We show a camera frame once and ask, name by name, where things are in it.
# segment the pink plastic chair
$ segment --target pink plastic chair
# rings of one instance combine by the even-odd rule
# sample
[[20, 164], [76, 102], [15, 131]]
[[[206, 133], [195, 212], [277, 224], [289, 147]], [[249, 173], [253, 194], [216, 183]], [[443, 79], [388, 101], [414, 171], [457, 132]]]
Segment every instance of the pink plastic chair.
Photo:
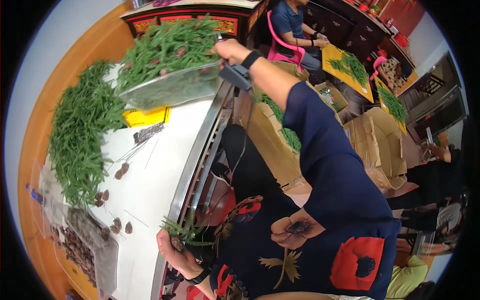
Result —
[[[275, 31], [273, 30], [272, 22], [270, 21], [270, 14], [272, 11], [267, 12], [267, 20], [268, 20], [268, 28], [270, 28], [270, 32], [272, 33], [272, 47], [270, 48], [270, 52], [268, 52], [268, 57], [267, 59], [270, 61], [288, 61], [293, 64], [296, 64], [300, 71], [303, 71], [302, 66], [300, 66], [300, 62], [303, 59], [303, 56], [305, 55], [305, 49], [302, 47], [297, 47], [297, 46], [292, 46], [287, 43], [285, 43], [281, 38], [279, 38]], [[276, 51], [276, 43], [279, 43], [280, 45], [284, 46], [285, 48], [292, 49], [293, 50], [293, 57], [288, 58], [283, 54], [280, 54]]]
[[381, 64], [383, 64], [384, 62], [386, 62], [387, 59], [383, 56], [379, 56], [374, 62], [373, 62], [373, 69], [375, 70], [375, 72], [373, 72], [373, 75], [370, 76], [370, 82], [372, 82], [374, 80], [374, 75], [378, 75], [378, 71], [377, 71], [377, 68], [378, 66], [380, 66]]

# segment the blue polo shirt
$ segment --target blue polo shirt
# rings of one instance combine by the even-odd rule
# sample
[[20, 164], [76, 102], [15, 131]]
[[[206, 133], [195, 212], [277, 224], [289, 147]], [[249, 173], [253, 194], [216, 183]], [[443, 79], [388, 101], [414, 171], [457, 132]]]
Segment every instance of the blue polo shirt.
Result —
[[270, 20], [272, 21], [272, 26], [276, 34], [282, 35], [291, 31], [293, 37], [305, 39], [301, 28], [303, 23], [303, 5], [299, 6], [298, 10], [299, 13], [296, 14], [285, 0], [281, 0], [280, 3], [272, 9]]

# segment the yellow board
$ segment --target yellow board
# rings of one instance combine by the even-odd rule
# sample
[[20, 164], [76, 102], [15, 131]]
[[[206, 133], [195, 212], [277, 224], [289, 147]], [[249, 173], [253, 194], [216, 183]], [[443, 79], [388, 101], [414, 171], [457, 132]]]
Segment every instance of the yellow board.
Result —
[[[390, 89], [384, 84], [383, 81], [380, 80], [380, 78], [378, 78], [376, 75], [373, 76], [375, 78], [375, 82], [379, 85], [381, 85], [384, 89], [387, 89], [390, 91]], [[380, 97], [380, 94], [378, 95], [378, 99], [380, 100], [380, 107], [386, 112], [388, 113], [392, 118], [393, 116], [390, 114], [389, 110], [388, 110], [388, 107], [387, 105], [385, 105], [384, 103], [384, 100], [382, 99], [382, 97]], [[397, 120], [395, 120], [395, 122], [398, 124], [398, 126], [400, 127], [401, 131], [407, 135], [407, 128], [405, 127], [405, 123], [401, 123]]]
[[341, 60], [342, 52], [342, 50], [337, 49], [337, 47], [332, 44], [329, 44], [325, 48], [322, 48], [322, 69], [325, 72], [328, 72], [336, 78], [340, 79], [341, 81], [345, 82], [349, 87], [353, 88], [360, 95], [364, 96], [373, 103], [372, 90], [370, 89], [370, 85], [368, 83], [366, 87], [363, 87], [350, 75], [340, 72], [339, 70], [335, 70], [328, 63], [329, 60]]
[[144, 115], [136, 109], [129, 109], [122, 113], [130, 127], [157, 124], [160, 122], [168, 123], [172, 107], [161, 108], [154, 112]]

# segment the yellow shirt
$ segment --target yellow shirt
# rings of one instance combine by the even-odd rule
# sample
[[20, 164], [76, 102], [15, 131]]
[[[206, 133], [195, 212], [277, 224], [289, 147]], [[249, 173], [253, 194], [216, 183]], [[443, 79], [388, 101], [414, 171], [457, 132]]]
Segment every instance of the yellow shirt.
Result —
[[425, 280], [427, 271], [427, 265], [415, 255], [409, 259], [408, 266], [395, 265], [385, 298], [405, 298]]

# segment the black wristband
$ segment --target black wristband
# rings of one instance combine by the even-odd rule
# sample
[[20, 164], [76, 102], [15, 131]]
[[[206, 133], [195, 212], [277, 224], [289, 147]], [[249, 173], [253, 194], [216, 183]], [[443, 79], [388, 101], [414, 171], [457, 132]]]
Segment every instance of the black wristband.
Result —
[[250, 67], [253, 65], [253, 63], [261, 57], [260, 54], [258, 54], [255, 51], [250, 52], [250, 54], [245, 58], [245, 60], [241, 63], [241, 66], [244, 67], [245, 69], [249, 70]]
[[206, 268], [203, 270], [203, 272], [200, 273], [199, 276], [192, 278], [192, 279], [185, 279], [186, 282], [192, 284], [192, 285], [197, 285], [200, 284], [205, 278], [210, 275], [210, 272], [212, 272], [212, 269]]

